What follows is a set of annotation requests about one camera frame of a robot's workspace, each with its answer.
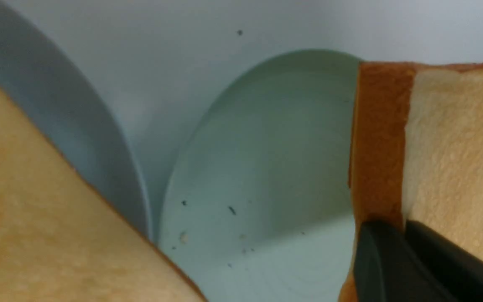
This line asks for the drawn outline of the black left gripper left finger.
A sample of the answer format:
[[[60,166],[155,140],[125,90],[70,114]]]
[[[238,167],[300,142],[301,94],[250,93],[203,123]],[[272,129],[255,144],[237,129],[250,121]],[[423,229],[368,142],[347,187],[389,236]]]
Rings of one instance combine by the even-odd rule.
[[[457,302],[420,262],[404,235],[381,221],[361,225],[354,261],[360,302]]]

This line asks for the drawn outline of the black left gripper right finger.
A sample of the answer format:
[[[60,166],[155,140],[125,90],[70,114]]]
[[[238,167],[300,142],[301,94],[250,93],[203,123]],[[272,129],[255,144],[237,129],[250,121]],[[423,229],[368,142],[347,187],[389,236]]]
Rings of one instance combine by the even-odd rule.
[[[483,261],[418,221],[405,238],[421,263],[460,302],[483,302]]]

